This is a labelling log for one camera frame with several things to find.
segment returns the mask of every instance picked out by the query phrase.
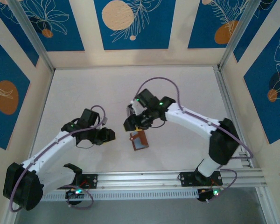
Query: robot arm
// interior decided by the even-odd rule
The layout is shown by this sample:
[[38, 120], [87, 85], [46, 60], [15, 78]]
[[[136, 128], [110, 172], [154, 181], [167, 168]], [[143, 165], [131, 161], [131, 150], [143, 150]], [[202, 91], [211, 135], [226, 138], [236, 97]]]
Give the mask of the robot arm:
[[99, 120], [98, 113], [85, 109], [81, 118], [65, 124], [61, 128], [61, 132], [39, 153], [24, 161], [21, 165], [11, 164], [7, 169], [3, 195], [10, 199], [15, 183], [28, 167], [29, 169], [20, 181], [14, 196], [14, 202], [26, 210], [33, 209], [43, 195], [57, 188], [71, 183], [79, 186], [83, 181], [82, 170], [75, 165], [65, 164], [51, 173], [48, 170], [64, 153], [74, 148], [82, 140], [89, 140], [92, 144], [101, 145], [115, 139], [113, 130], [102, 128], [106, 120], [103, 120], [102, 125], [95, 129], [79, 132], [81, 129], [94, 126], [97, 119]]
[[[161, 119], [182, 125], [209, 140], [209, 155], [202, 160], [195, 170], [195, 179], [201, 185], [205, 185], [216, 169], [228, 163], [239, 146], [230, 136], [210, 124], [216, 124], [236, 137], [238, 135], [232, 121], [227, 118], [219, 121], [207, 118], [184, 107], [182, 109], [174, 99], [163, 97], [159, 100], [149, 90], [145, 89], [128, 106], [128, 118], [124, 122], [124, 128], [126, 131], [146, 130], [152, 126], [155, 119]], [[208, 122], [189, 116], [185, 111]]]

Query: white platform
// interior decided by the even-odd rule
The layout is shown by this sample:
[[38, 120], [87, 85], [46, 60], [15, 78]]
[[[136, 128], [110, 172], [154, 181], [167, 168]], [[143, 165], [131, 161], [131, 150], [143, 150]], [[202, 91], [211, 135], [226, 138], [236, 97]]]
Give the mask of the white platform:
[[[149, 148], [135, 152], [129, 133], [124, 130], [126, 106], [145, 80], [157, 76], [177, 83], [183, 106], [214, 119], [227, 117], [212, 67], [56, 70], [32, 155], [51, 141], [65, 123], [80, 117], [85, 108], [98, 104], [105, 108], [107, 127], [115, 131], [116, 140], [91, 149], [73, 148], [60, 158], [56, 167], [70, 162], [85, 172], [195, 169], [209, 149], [208, 141], [196, 133], [167, 122], [162, 128], [147, 130]], [[174, 86], [164, 80], [151, 81], [145, 88], [158, 98], [176, 99]], [[83, 141], [79, 146], [87, 147], [91, 143]], [[242, 164], [240, 160], [233, 160], [226, 167], [241, 168]]]

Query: white floor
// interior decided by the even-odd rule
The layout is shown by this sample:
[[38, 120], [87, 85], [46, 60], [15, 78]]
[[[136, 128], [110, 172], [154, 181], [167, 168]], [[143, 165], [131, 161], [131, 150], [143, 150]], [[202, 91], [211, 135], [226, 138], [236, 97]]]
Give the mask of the white floor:
[[[177, 83], [183, 106], [214, 119], [227, 117], [212, 67], [56, 70], [32, 155], [46, 146], [65, 123], [80, 117], [84, 108], [98, 104], [105, 108], [107, 127], [115, 131], [116, 140], [91, 149], [73, 148], [60, 158], [56, 167], [70, 162], [85, 172], [195, 169], [207, 155], [209, 143], [193, 131], [167, 122], [162, 128], [147, 130], [149, 148], [135, 152], [129, 133], [124, 130], [126, 106], [145, 80], [157, 76]], [[151, 81], [145, 88], [159, 99], [176, 99], [174, 86], [164, 80]], [[83, 141], [79, 146], [91, 143]], [[231, 161], [226, 167], [241, 168], [241, 161]]]

